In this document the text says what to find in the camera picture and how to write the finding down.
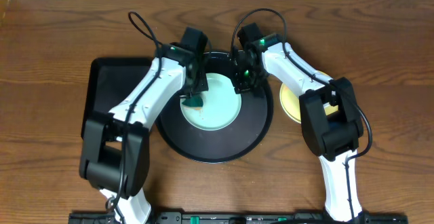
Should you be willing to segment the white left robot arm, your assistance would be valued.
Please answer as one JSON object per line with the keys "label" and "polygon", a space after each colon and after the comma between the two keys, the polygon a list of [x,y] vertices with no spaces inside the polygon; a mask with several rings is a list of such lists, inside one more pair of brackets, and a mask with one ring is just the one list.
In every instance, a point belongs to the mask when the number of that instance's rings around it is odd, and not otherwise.
{"label": "white left robot arm", "polygon": [[86,111],[79,175],[106,197],[106,210],[120,223],[146,223],[151,205],[143,185],[149,171],[149,130],[177,94],[204,90],[206,41],[157,46],[136,87],[107,112]]}

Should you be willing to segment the green yellow sponge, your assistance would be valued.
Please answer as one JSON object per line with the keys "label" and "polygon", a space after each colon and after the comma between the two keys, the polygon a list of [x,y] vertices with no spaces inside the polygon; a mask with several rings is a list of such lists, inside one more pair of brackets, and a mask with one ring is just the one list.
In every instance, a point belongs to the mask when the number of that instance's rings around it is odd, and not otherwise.
{"label": "green yellow sponge", "polygon": [[203,107],[203,104],[204,104],[204,101],[203,101],[201,93],[192,94],[189,97],[186,97],[181,102],[181,105],[183,107],[190,108],[190,109],[201,109]]}

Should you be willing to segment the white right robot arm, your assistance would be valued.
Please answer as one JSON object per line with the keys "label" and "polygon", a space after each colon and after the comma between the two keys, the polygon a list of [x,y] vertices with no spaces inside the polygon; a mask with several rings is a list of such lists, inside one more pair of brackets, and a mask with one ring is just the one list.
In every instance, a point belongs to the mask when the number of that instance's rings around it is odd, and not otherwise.
{"label": "white right robot arm", "polygon": [[235,91],[249,92],[273,75],[292,92],[298,99],[303,139],[320,160],[325,210],[334,221],[354,222],[362,211],[354,160],[360,156],[359,138],[369,125],[351,82],[313,68],[278,34],[239,31],[233,39],[242,46],[231,50]]}

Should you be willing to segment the yellow plate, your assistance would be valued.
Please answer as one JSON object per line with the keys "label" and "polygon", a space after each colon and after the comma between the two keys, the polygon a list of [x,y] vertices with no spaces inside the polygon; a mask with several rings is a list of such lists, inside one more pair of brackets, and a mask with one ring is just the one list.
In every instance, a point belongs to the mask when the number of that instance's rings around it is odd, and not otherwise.
{"label": "yellow plate", "polygon": [[[299,99],[284,83],[280,87],[279,100],[287,116],[296,123],[301,124]],[[338,106],[332,106],[329,103],[324,104],[323,107],[326,115],[338,111]]]}

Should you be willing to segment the green plate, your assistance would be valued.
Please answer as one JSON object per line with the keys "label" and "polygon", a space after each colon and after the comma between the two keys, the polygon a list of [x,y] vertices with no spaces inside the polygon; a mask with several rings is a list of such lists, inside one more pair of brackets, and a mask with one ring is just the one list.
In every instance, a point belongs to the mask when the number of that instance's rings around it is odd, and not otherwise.
{"label": "green plate", "polygon": [[185,98],[180,109],[188,123],[201,130],[220,130],[231,124],[241,110],[241,95],[231,80],[218,73],[207,73],[208,91],[201,93],[202,107],[188,107]]}

